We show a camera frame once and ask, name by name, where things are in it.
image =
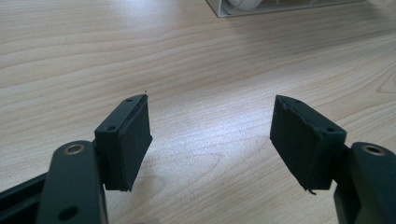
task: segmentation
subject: white cylindrical object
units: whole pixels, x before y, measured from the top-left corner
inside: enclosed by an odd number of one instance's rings
[[[262,0],[228,0],[233,6],[241,10],[251,10],[256,8]]]

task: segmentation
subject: wooden surface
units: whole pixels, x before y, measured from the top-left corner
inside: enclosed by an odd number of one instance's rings
[[[269,140],[277,94],[396,152],[391,0],[218,19],[204,0],[2,1],[0,190],[147,92],[154,138],[111,223],[337,223]]]

